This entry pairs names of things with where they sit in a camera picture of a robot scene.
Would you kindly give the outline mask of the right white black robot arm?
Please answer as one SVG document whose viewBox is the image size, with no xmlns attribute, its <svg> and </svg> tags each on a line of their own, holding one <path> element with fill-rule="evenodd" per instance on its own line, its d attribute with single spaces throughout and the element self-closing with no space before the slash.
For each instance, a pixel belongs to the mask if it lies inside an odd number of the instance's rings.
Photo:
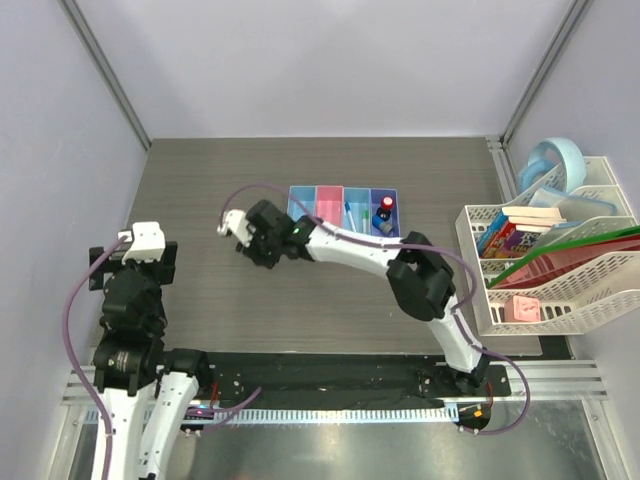
<svg viewBox="0 0 640 480">
<path fill-rule="evenodd" d="M 454 272 L 443 251 L 424 235 L 385 239 L 344 230 L 315 216 L 294 220 L 268 200 L 247 212 L 226 211 L 218 232 L 234 236 L 236 250 L 267 269 L 285 256 L 340 264 L 386 279 L 399 308 L 429 325 L 455 389 L 472 395 L 486 385 L 490 359 L 460 312 Z"/>
</svg>

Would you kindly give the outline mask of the blue white marker pen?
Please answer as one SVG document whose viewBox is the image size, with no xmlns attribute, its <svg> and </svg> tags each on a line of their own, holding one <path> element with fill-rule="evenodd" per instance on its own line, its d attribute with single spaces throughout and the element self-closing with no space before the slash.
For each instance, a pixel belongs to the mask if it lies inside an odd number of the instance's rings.
<svg viewBox="0 0 640 480">
<path fill-rule="evenodd" d="M 350 230 L 352 232 L 357 233 L 358 230 L 357 230 L 356 222 L 355 222 L 355 219 L 354 219 L 354 216 L 353 216 L 353 212 L 352 212 L 352 208 L 351 208 L 349 202 L 345 202 L 344 211 L 345 211 L 345 214 L 346 214 L 346 218 L 347 218 Z"/>
</svg>

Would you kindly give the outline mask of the blue grey glue stick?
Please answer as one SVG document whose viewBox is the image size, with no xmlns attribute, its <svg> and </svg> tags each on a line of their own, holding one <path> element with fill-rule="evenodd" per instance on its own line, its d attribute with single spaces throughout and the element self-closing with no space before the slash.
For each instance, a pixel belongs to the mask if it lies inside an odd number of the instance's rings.
<svg viewBox="0 0 640 480">
<path fill-rule="evenodd" d="M 390 236 L 393 233 L 393 224 L 389 219 L 384 219 L 379 215 L 372 217 L 372 225 L 383 236 Z"/>
</svg>

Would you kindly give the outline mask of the green white marker pen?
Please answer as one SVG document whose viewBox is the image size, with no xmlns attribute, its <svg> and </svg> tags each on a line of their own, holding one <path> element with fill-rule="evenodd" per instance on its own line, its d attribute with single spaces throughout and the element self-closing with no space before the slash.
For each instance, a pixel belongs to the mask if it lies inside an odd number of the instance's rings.
<svg viewBox="0 0 640 480">
<path fill-rule="evenodd" d="M 370 216 L 368 210 L 364 210 L 362 213 L 362 230 L 365 235 L 370 234 Z"/>
</svg>

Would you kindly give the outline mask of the red cap black stamp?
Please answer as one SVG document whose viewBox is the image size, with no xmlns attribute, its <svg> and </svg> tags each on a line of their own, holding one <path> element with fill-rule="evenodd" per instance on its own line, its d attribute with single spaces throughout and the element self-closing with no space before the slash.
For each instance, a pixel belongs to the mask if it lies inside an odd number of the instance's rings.
<svg viewBox="0 0 640 480">
<path fill-rule="evenodd" d="M 395 200 L 391 196 L 384 196 L 380 199 L 380 205 L 376 211 L 376 215 L 383 221 L 389 221 L 392 216 Z"/>
</svg>

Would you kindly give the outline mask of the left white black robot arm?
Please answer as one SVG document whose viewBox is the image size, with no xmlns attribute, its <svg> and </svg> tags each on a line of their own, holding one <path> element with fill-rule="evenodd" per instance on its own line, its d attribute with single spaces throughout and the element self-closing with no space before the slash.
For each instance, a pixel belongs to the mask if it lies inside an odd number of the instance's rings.
<svg viewBox="0 0 640 480">
<path fill-rule="evenodd" d="M 150 263 L 123 248 L 93 247 L 90 287 L 104 294 L 102 337 L 93 355 L 93 384 L 102 402 L 93 462 L 95 479 L 164 479 L 187 408 L 205 397 L 213 374 L 204 352 L 164 350 L 162 288 L 172 283 L 177 245 Z"/>
</svg>

